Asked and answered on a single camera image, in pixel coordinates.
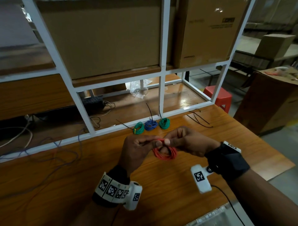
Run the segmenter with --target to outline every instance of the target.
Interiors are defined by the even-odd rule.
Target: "red wire coil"
[[[175,159],[177,157],[177,150],[174,147],[167,147],[167,149],[169,150],[169,152],[171,152],[170,155],[163,155],[159,152],[158,148],[154,148],[153,149],[153,153],[155,155],[156,158],[160,159],[160,160],[172,160]]]

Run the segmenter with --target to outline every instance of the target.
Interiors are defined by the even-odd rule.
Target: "concrete floor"
[[[216,75],[219,73],[215,68],[204,69],[205,72]],[[190,72],[189,82],[200,90],[204,90],[209,84],[210,75],[202,70],[196,70]],[[213,77],[211,85],[215,85],[218,79],[218,75]],[[230,74],[226,75],[222,87],[232,94],[232,105],[229,111],[230,116],[234,116],[237,111],[247,89],[240,89],[240,86],[245,81],[244,77],[235,77]],[[261,137],[273,148],[277,149],[280,153],[285,155],[288,159],[298,165],[298,125],[291,127],[285,127],[282,130],[268,134]],[[297,166],[284,172],[283,174],[275,177],[270,181],[270,183],[275,186],[278,190],[288,196],[293,202],[298,205],[298,168]],[[253,223],[250,221],[245,211],[241,205],[237,202],[234,208],[244,224],[246,226],[251,226]],[[202,226],[213,226],[213,225],[227,225],[227,226],[239,226],[242,225],[239,219],[236,217],[232,208],[227,207],[225,211],[218,214],[217,216],[207,220],[205,222],[199,223],[192,222],[191,226],[202,225]]]

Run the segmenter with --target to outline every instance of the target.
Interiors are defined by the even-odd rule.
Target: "red plastic stool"
[[[215,86],[207,86],[204,89],[203,93],[206,94],[208,97],[212,97],[214,89],[215,89]],[[232,103],[232,95],[229,92],[227,92],[225,89],[221,88],[216,98],[215,105],[221,107],[226,113],[229,113],[231,103]]]

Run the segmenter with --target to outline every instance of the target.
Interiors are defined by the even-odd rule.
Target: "white shelf frame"
[[[125,82],[131,82],[131,81],[137,81],[137,80],[143,80],[143,79],[149,79],[153,77],[159,77],[159,83],[158,84],[152,84],[149,85],[148,88],[156,88],[159,87],[159,109],[162,117],[170,117],[176,114],[184,113],[187,111],[194,110],[196,108],[202,108],[206,107],[209,105],[213,105],[215,103],[216,97],[219,93],[220,87],[224,81],[224,78],[226,76],[227,70],[229,68],[229,65],[231,63],[231,60],[233,58],[233,55],[236,50],[236,46],[239,43],[240,37],[243,33],[244,27],[246,25],[246,22],[248,20],[248,17],[251,13],[251,10],[253,8],[253,5],[255,3],[255,0],[251,0],[250,4],[248,6],[248,10],[246,12],[246,15],[243,19],[243,22],[241,24],[241,27],[239,29],[239,33],[237,35],[237,39],[235,41],[235,44],[233,46],[233,49],[231,51],[231,56],[229,60],[223,61],[223,62],[218,62],[214,64],[207,64],[207,65],[200,65],[200,66],[195,66],[195,67],[190,67],[190,68],[181,68],[181,69],[171,69],[171,70],[166,70],[166,59],[167,59],[167,40],[168,40],[168,30],[169,30],[169,16],[170,16],[170,0],[162,0],[162,10],[161,10],[161,40],[160,40],[160,67],[161,71],[157,73],[151,73],[151,74],[146,74],[146,75],[140,75],[140,76],[135,76],[135,77],[130,77],[130,78],[124,78],[124,79],[118,79],[118,80],[113,80],[109,82],[103,82],[103,83],[97,83],[97,84],[92,84],[92,85],[87,85],[87,86],[80,86],[80,87],[73,87],[72,84],[72,79],[69,76],[69,73],[63,63],[63,60],[56,48],[56,45],[46,27],[46,24],[41,16],[41,13],[39,12],[39,9],[36,6],[36,3],[34,0],[23,0],[23,3],[25,5],[26,11],[30,14],[37,30],[39,31],[40,36],[42,37],[45,46],[48,49],[49,54],[51,55],[56,68],[55,69],[50,69],[50,70],[44,70],[44,71],[36,71],[36,72],[30,72],[30,73],[24,73],[24,74],[12,74],[12,75],[7,75],[7,76],[1,76],[0,77],[0,82],[7,82],[7,81],[14,81],[14,80],[19,80],[19,79],[25,79],[25,78],[34,78],[34,77],[39,77],[39,76],[45,76],[45,75],[51,75],[51,74],[60,74],[75,105],[77,106],[82,119],[84,120],[85,125],[87,126],[89,133],[80,135],[80,140],[86,140],[90,139],[92,137],[112,133],[118,130],[126,129],[124,125],[116,125],[112,126],[109,128],[101,129],[95,131],[89,116],[82,104],[82,101],[78,95],[78,92],[89,90],[89,89],[96,89],[100,87],[106,87],[106,86],[111,86],[111,85],[116,85],[116,84],[121,84]],[[219,66],[222,65],[223,68],[220,72],[220,76],[217,80],[216,83],[216,88],[215,91],[212,95],[212,97],[206,96],[202,91],[194,87],[192,84],[187,82],[185,80],[185,72],[186,71],[191,71],[191,70],[197,70],[197,69],[203,69],[203,68],[208,68],[208,67],[214,67],[214,66]],[[173,73],[182,73],[181,79],[165,82],[165,76]],[[188,86],[190,89],[192,89],[196,94],[201,96],[203,99],[206,100],[204,103],[199,103],[196,105],[192,105],[189,107],[184,107],[181,109],[177,109],[174,111],[170,112],[163,112],[163,103],[164,103],[164,88],[168,84],[173,84],[173,83],[178,83],[178,82],[183,82],[186,86]],[[113,92],[109,94],[103,95],[103,97],[108,97],[108,96],[114,96],[114,95],[119,95],[123,93],[128,93],[129,90],[124,90],[124,91],[119,91],[119,92]],[[135,120],[132,122],[125,123],[129,127],[135,126],[137,122],[146,122],[149,119],[149,117]],[[153,116],[154,120],[160,119],[160,115],[154,115]],[[71,144],[78,142],[78,136],[67,138],[61,140],[60,146]],[[44,144],[41,146],[33,147],[29,150],[27,150],[28,154],[35,154],[41,151],[46,151],[49,149],[56,148],[56,145],[54,143],[48,143]],[[22,157],[27,155],[25,152],[18,152],[18,153],[11,153],[6,156],[2,156],[0,159],[0,162],[5,162],[9,161],[11,159],[17,158],[17,157]]]

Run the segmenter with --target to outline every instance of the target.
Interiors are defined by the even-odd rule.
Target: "hand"
[[[164,144],[170,147],[177,147],[182,151],[199,157],[204,157],[207,152],[220,146],[220,142],[186,126],[181,126],[169,132],[164,137]],[[168,154],[166,147],[163,147],[160,152]]]
[[[148,153],[158,146],[162,146],[159,136],[131,135],[125,138],[119,165],[126,169],[127,177],[143,163]]]

